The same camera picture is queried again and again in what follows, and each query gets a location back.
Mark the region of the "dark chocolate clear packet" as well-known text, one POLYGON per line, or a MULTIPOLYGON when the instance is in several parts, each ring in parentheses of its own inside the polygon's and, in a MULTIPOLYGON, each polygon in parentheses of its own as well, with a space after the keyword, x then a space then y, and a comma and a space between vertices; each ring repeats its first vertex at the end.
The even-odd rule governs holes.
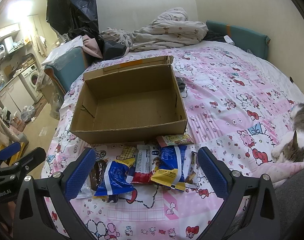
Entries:
POLYGON ((104 160, 96 161, 89 174, 91 189, 96 191, 104 178, 107 162, 104 160))

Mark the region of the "blue yellow snack bag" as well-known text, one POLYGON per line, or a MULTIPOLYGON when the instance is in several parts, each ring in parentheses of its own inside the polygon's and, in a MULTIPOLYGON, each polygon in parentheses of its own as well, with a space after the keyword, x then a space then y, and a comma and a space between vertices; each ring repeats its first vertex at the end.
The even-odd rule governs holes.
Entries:
POLYGON ((185 191, 183 164, 186 150, 186 145, 163 147, 159 168, 151 176, 151 181, 171 189, 185 191))
POLYGON ((128 193, 134 190, 131 183, 126 181, 127 174, 135 163, 135 158, 109 161, 104 172, 103 181, 98 186, 94 196, 111 196, 128 193))

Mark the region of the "pompompurin yellow snack packet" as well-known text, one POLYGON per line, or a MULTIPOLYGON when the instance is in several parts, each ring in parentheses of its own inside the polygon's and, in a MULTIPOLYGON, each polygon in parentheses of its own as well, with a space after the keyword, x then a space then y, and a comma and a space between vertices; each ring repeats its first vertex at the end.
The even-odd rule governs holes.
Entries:
POLYGON ((161 147, 188 145, 194 143, 188 134, 158 136, 156 137, 156 140, 161 147))

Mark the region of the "yellow checkered wafer packet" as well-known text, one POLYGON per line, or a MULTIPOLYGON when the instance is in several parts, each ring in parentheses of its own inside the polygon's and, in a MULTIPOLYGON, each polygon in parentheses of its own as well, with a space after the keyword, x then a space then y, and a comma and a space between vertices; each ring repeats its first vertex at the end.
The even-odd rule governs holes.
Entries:
POLYGON ((134 158, 136 152, 137 152, 136 147, 124 145, 122 149, 122 153, 118 155, 116 159, 125 160, 125 159, 134 158))

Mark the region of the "red white snack bar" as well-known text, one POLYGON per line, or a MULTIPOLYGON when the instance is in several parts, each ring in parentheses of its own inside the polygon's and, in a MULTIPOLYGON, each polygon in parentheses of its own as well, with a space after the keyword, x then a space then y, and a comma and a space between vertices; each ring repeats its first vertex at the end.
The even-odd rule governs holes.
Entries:
POLYGON ((160 165, 160 150, 156 145, 138 145, 136 166, 132 182, 134 184, 151 184, 151 177, 160 165))

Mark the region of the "brown chocolate bar wrapper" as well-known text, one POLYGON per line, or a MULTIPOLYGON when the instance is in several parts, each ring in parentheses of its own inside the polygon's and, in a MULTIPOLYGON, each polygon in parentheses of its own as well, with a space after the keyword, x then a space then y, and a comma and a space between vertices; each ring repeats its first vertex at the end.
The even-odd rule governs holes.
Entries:
POLYGON ((197 159, 197 153, 192 151, 191 152, 191 165, 188 171, 188 175, 185 178, 185 184, 186 187, 190 188, 190 189, 196 189, 198 186, 198 159, 197 159))

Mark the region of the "white plastic bag on floor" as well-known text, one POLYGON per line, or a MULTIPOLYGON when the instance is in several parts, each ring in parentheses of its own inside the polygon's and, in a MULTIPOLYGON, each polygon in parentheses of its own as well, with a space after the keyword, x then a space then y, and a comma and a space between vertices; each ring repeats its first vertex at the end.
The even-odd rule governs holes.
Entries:
POLYGON ((24 106, 22 111, 21 111, 21 120, 23 122, 29 122, 31 119, 34 117, 36 113, 36 109, 33 105, 31 106, 24 106))

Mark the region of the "grey white cat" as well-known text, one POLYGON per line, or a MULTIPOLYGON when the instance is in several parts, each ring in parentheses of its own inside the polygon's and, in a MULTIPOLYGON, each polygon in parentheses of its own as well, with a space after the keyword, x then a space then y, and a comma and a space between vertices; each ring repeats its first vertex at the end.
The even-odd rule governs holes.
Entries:
POLYGON ((271 151, 272 159, 276 163, 304 161, 304 103, 294 106, 290 119, 293 129, 271 151))

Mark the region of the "white washing machine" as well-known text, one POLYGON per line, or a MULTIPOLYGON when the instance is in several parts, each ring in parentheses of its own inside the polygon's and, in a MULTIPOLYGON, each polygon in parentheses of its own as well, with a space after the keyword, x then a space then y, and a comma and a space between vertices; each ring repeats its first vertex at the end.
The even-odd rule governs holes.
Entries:
POLYGON ((35 64, 30 65, 25 68, 18 76, 22 81, 27 92, 33 98, 34 103, 38 103, 42 97, 42 93, 37 91, 36 83, 38 79, 38 68, 35 64))

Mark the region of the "teal side cushion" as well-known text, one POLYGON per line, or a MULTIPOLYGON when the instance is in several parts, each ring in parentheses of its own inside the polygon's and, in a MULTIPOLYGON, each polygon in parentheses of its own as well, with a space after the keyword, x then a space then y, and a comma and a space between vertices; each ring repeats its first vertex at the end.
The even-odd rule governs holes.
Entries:
POLYGON ((55 59, 53 63, 46 64, 44 72, 59 93, 65 95, 88 66, 87 54, 82 48, 76 47, 55 59))

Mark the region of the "pink cartoon bed sheet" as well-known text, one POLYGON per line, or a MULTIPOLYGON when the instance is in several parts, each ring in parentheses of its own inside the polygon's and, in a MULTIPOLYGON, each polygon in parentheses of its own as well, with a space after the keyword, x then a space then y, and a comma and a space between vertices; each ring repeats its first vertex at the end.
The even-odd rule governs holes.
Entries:
MULTIPOLYGON (((247 176, 267 173, 275 185, 304 170, 304 162, 274 164, 271 151, 291 130, 289 113, 304 94, 271 63, 220 42, 160 51, 130 53, 123 62, 172 55, 175 75, 183 79, 187 132, 232 170, 247 176)), ((132 202, 74 199, 73 207, 96 239, 196 239, 222 200, 204 173, 196 189, 180 192, 138 185, 132 202)))

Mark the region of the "pink garment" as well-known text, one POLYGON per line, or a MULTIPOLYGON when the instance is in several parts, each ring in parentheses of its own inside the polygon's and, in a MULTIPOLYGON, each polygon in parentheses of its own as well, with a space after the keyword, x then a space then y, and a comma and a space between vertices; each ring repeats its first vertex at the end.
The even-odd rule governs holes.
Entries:
POLYGON ((96 42, 95 38, 90 38, 88 35, 83 35, 82 37, 83 42, 83 51, 93 57, 98 59, 103 59, 102 53, 100 48, 96 42))

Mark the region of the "grey sock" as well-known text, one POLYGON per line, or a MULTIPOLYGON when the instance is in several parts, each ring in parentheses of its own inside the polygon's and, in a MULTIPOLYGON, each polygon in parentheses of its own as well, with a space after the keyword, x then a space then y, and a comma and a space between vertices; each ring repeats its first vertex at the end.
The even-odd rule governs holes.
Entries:
POLYGON ((186 84, 180 77, 176 77, 176 82, 180 92, 182 93, 185 90, 186 84))

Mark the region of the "teal headboard cushion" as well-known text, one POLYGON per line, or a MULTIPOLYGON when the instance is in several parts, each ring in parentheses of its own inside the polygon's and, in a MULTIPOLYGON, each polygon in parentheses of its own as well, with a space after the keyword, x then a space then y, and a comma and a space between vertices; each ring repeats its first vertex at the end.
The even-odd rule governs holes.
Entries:
POLYGON ((205 41, 232 42, 236 47, 261 59, 268 58, 270 43, 268 35, 244 27, 210 20, 206 21, 206 25, 208 32, 204 37, 205 41))

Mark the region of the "crumpled beige blanket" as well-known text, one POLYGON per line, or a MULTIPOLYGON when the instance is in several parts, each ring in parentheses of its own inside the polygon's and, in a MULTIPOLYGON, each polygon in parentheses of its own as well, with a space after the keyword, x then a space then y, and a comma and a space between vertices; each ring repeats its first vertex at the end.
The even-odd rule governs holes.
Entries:
POLYGON ((108 41, 125 45, 129 51, 179 48, 200 43, 208 27, 204 22, 190 21, 185 9, 169 9, 139 30, 107 28, 100 35, 108 41))

